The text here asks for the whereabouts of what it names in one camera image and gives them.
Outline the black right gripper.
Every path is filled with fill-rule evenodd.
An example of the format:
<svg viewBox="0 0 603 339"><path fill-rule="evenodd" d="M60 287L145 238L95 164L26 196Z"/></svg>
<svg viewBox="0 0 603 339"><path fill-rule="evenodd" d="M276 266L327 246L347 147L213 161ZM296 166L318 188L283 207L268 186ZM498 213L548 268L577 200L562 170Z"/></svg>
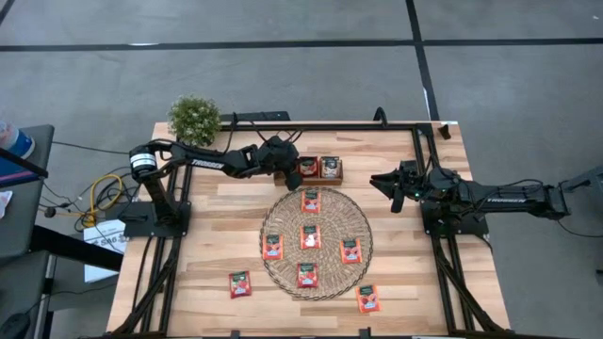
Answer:
<svg viewBox="0 0 603 339"><path fill-rule="evenodd" d="M432 192L427 175L417 173L415 160L401 161L397 169L372 175L369 182L375 184L375 187L392 202L390 207L392 213L401 212L405 197L419 202Z"/></svg>

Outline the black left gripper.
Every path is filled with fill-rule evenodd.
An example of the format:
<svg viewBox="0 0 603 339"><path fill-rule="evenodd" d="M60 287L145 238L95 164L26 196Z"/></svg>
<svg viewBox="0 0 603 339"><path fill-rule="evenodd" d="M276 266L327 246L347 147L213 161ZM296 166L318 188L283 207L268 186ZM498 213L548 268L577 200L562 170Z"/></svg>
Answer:
<svg viewBox="0 0 603 339"><path fill-rule="evenodd" d="M283 172L286 175L286 187L289 191L297 189L303 177L296 170L299 152L295 145L286 139L273 136L265 141L256 152L261 174Z"/></svg>

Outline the red strawberry tea packet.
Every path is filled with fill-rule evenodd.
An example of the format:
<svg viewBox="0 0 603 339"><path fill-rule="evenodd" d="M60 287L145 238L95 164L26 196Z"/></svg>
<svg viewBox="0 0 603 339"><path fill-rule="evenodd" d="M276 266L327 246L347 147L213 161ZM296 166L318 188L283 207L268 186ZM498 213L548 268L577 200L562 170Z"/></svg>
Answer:
<svg viewBox="0 0 603 339"><path fill-rule="evenodd" d="M303 177L317 177L319 175L318 159L315 156L301 157L299 174Z"/></svg>
<svg viewBox="0 0 603 339"><path fill-rule="evenodd" d="M316 263L299 263L297 284L299 288L318 286L318 266Z"/></svg>
<svg viewBox="0 0 603 339"><path fill-rule="evenodd" d="M234 272L229 275L230 297L232 299L247 297L252 294L249 271Z"/></svg>

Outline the orange peach tea packet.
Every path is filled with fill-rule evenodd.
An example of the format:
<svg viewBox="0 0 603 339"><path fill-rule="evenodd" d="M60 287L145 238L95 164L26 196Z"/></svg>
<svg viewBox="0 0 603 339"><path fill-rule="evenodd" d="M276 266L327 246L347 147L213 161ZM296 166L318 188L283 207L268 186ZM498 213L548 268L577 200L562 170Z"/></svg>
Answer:
<svg viewBox="0 0 603 339"><path fill-rule="evenodd" d="M262 256L264 260L281 260L283 254L283 236L267 234L263 237Z"/></svg>
<svg viewBox="0 0 603 339"><path fill-rule="evenodd" d="M300 236L302 250L321 248L320 228L318 225L301 226Z"/></svg>
<svg viewBox="0 0 603 339"><path fill-rule="evenodd" d="M319 213L321 193L317 189L307 189L301 194L301 210L304 213Z"/></svg>
<svg viewBox="0 0 603 339"><path fill-rule="evenodd" d="M340 242L342 263L359 264L362 262L362 248L359 238L344 239Z"/></svg>
<svg viewBox="0 0 603 339"><path fill-rule="evenodd" d="M355 288L358 309L361 314L379 312L382 309L377 286L374 284Z"/></svg>

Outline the wooden compartment tray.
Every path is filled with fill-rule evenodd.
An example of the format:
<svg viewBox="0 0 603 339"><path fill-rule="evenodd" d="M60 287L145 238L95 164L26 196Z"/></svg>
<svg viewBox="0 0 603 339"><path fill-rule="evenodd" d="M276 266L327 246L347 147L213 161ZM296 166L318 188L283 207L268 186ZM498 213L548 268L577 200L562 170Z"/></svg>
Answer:
<svg viewBox="0 0 603 339"><path fill-rule="evenodd" d="M339 178L322 178L320 175L320 158L323 156L316 156L318 159L319 165L319 175L317 177L303 177L302 184L300 186L341 186L343 182L343 162L341 160L341 176ZM298 159L297 166L294 170L299 172L299 163L300 158ZM276 172L273 174L273 181L276 186L286 186L286 178L281 172Z"/></svg>

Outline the round woven straw placemat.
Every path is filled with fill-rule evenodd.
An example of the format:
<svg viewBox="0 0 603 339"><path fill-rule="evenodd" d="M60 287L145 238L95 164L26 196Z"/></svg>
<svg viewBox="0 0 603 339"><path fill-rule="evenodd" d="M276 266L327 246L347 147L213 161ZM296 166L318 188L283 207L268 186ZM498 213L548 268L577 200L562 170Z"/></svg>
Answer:
<svg viewBox="0 0 603 339"><path fill-rule="evenodd" d="M321 193L319 213L302 211L302 192L317 189ZM320 249L301 249L300 227L318 225ZM264 260L263 237L267 234L283 236L283 258ZM340 242L359 238L362 262L342 263ZM291 191L282 196L266 213L260 229L260 256L270 278L294 299L325 300L339 297L367 274L373 253L373 236L366 214L350 197L328 187L307 187ZM297 284L298 264L316 263L318 286L299 288Z"/></svg>

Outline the potted white-flowered plant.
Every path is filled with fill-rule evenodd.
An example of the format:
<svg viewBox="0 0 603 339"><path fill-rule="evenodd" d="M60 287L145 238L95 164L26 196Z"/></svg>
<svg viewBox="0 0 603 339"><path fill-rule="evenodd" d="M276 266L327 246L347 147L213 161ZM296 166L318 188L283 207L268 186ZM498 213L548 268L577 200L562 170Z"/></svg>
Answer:
<svg viewBox="0 0 603 339"><path fill-rule="evenodd" d="M188 146L209 146L220 130L220 110L211 99L180 96L172 103L167 117L171 133Z"/></svg>

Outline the white paper sheet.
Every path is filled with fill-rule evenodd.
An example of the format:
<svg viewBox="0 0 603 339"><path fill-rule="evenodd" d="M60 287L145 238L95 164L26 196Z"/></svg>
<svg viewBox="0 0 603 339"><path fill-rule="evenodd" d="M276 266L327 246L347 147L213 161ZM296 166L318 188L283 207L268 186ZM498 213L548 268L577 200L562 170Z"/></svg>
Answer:
<svg viewBox="0 0 603 339"><path fill-rule="evenodd" d="M109 266L110 257L105 258L103 254L109 251L125 254L127 240L124 230L125 223L118 219L103 221L84 230L84 241L103 250L99 260L84 264L85 283L96 283L119 273L118 268Z"/></svg>

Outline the black desk crossbar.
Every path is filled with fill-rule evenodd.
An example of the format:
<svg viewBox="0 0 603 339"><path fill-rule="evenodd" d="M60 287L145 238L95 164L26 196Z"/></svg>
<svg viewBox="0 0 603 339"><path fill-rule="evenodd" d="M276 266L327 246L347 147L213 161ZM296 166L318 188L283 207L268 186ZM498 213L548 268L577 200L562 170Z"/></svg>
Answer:
<svg viewBox="0 0 603 339"><path fill-rule="evenodd" d="M85 241L70 237L66 234L35 225L33 227L29 249L32 251L46 250L58 257L78 261L83 264L95 262L102 256L102 249L87 244ZM111 268L122 268L123 255L111 251L103 254L110 257Z"/></svg>

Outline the grey side table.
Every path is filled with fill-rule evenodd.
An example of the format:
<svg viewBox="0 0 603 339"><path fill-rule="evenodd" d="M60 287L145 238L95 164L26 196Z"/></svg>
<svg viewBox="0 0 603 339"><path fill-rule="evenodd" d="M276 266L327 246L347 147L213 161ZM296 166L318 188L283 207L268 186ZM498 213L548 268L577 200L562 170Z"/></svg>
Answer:
<svg viewBox="0 0 603 339"><path fill-rule="evenodd" d="M55 133L50 124L24 128L36 146L27 160L46 170ZM0 219L0 261L25 254L35 225L41 198L42 181L2 188L13 192L5 215Z"/></svg>

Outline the black pole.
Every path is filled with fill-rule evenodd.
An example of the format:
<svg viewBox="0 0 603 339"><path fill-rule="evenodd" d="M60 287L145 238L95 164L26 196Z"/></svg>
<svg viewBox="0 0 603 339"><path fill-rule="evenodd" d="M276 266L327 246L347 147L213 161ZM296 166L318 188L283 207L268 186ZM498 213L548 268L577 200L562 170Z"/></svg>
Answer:
<svg viewBox="0 0 603 339"><path fill-rule="evenodd" d="M26 159L22 159L21 157L17 156L16 154L13 154L3 148L0 148L0 157L5 158L8 161L10 161L16 165L37 174L39 177L42 177L42 178L48 177L48 172L46 169L43 169L43 168L27 161Z"/></svg>

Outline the blue and white bottle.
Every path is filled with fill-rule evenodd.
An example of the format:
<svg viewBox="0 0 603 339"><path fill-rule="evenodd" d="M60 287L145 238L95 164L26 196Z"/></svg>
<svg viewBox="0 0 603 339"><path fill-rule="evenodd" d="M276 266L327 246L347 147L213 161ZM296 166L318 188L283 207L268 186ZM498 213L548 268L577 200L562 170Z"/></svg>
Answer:
<svg viewBox="0 0 603 339"><path fill-rule="evenodd" d="M35 150L35 140L13 124L0 121L0 148L27 159Z"/></svg>

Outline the dark grey desk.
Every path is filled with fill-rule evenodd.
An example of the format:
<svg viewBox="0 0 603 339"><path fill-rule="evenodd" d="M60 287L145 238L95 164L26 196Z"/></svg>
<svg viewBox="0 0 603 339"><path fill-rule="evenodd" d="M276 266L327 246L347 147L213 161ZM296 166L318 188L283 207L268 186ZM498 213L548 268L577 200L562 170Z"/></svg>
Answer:
<svg viewBox="0 0 603 339"><path fill-rule="evenodd" d="M50 254L30 252L0 266L0 324L10 315L27 313L31 326L25 339L49 339L53 312L48 311L52 280Z"/></svg>

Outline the black computer mouse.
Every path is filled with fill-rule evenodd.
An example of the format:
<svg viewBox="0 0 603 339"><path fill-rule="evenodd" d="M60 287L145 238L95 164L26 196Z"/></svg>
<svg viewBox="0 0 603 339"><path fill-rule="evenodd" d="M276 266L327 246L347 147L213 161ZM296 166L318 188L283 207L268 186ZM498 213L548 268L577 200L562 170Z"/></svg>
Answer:
<svg viewBox="0 0 603 339"><path fill-rule="evenodd" d="M25 339L31 326L30 316L27 313L10 315L0 324L0 339Z"/></svg>

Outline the black bar mount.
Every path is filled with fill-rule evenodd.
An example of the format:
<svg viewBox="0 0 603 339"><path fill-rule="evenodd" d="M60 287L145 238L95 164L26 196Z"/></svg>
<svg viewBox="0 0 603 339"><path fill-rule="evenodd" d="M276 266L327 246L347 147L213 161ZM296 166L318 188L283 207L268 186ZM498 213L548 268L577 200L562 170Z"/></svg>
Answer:
<svg viewBox="0 0 603 339"><path fill-rule="evenodd" d="M287 111L233 112L220 115L220 120L231 122L234 116L237 121L290 121Z"/></svg>

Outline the black aluminium table frame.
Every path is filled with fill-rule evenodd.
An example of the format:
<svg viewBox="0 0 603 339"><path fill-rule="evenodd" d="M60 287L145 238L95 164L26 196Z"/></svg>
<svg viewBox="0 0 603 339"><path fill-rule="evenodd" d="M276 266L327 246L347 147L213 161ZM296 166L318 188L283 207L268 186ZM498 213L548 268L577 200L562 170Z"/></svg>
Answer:
<svg viewBox="0 0 603 339"><path fill-rule="evenodd" d="M192 216L176 269L168 334L171 337L358 336L443 334L447 330L432 244L415 202L394 214L370 185L377 173L415 156L413 135L375 121L312 122L302 128L302 154L332 154L343 161L341 190L367 215L374 255L365 281L378 288L382 309L361 314L353 292L335 299L294 299L263 267L259 231L268 209L285 194L268 176L231 179L196 169L189 197ZM229 275L249 271L252 294L230 297Z"/></svg>

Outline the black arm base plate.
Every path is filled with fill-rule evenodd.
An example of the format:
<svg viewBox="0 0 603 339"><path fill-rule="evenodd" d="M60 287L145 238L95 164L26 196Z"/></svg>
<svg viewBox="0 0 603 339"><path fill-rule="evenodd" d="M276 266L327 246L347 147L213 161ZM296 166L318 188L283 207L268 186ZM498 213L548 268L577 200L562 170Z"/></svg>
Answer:
<svg viewBox="0 0 603 339"><path fill-rule="evenodd" d="M440 237L449 234L489 234L485 217L479 216L471 209L428 201L421 202L420 209L426 234L436 234Z"/></svg>
<svg viewBox="0 0 603 339"><path fill-rule="evenodd" d="M190 215L190 202L176 204L175 218L159 214L153 202L133 202L119 216L119 220L125 223L126 237L174 238L187 234Z"/></svg>

